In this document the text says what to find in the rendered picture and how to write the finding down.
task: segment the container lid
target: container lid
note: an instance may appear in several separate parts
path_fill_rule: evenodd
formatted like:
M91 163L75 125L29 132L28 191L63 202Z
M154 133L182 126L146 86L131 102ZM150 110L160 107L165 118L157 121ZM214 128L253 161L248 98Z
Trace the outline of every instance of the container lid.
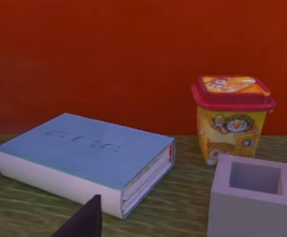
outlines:
M246 76L201 76L192 93L199 106L213 111L270 111L276 105L260 80Z

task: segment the red background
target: red background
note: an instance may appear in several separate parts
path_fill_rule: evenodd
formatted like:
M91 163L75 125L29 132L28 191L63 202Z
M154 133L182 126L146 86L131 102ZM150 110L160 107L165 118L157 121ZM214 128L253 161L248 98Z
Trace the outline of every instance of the red background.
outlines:
M0 0L0 133L70 112L194 134L201 74L260 78L287 134L287 0Z

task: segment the black object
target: black object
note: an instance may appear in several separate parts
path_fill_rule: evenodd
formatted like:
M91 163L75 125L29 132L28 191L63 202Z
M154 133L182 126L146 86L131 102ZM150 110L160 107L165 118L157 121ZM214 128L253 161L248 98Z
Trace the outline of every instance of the black object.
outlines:
M101 237L101 195L95 195L51 237Z

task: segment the cube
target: cube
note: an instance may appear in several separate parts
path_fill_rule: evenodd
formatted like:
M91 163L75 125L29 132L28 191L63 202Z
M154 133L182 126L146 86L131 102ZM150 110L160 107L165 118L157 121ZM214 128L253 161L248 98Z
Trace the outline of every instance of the cube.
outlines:
M220 155L207 237L287 237L287 163Z

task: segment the plastic snack container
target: plastic snack container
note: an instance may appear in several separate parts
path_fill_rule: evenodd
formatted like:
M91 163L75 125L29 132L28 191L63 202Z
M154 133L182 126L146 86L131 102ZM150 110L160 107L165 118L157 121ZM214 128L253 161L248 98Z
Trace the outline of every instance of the plastic snack container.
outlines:
M197 129L207 165L220 153L254 157L267 112L275 107L269 89L245 76L202 76L192 85Z

